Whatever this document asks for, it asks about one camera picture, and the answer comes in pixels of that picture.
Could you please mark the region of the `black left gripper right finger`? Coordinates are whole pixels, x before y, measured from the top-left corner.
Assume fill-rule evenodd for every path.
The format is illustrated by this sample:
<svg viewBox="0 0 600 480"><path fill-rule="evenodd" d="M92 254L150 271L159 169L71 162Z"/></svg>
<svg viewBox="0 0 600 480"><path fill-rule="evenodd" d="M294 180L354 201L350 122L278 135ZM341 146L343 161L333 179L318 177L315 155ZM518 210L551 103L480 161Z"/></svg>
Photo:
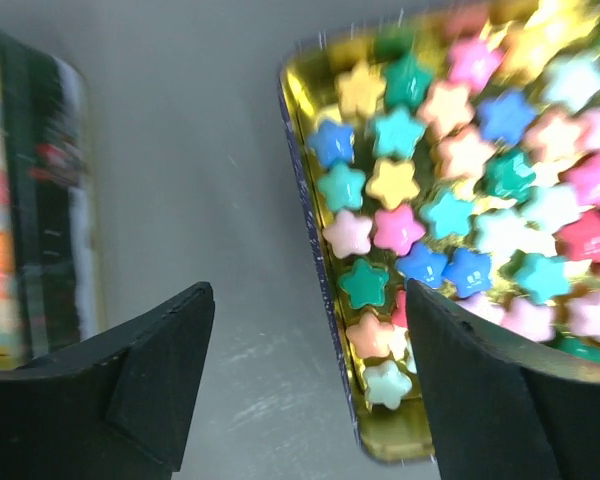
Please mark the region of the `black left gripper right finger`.
<svg viewBox="0 0 600 480"><path fill-rule="evenodd" d="M412 346L444 479L600 479L600 364L407 283Z"/></svg>

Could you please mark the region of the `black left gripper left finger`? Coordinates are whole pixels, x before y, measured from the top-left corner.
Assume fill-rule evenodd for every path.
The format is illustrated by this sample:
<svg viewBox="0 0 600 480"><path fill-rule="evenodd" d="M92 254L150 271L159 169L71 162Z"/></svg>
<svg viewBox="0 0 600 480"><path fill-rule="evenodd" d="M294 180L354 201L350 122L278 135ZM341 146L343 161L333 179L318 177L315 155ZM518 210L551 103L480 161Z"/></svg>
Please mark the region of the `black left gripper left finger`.
<svg viewBox="0 0 600 480"><path fill-rule="evenodd" d="M215 314L198 282L88 340L0 370L0 479L180 471Z"/></svg>

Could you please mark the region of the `speckled tin pastel star candies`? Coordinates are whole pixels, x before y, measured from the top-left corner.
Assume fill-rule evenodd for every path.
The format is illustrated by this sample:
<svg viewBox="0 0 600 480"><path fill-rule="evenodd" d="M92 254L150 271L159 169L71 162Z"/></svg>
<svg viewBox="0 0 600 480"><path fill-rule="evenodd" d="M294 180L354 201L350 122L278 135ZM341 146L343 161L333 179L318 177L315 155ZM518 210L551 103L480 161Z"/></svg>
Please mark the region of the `speckled tin pastel star candies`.
<svg viewBox="0 0 600 480"><path fill-rule="evenodd" d="M434 454L411 280L600 363L600 1L415 2L297 43L279 91L370 457Z"/></svg>

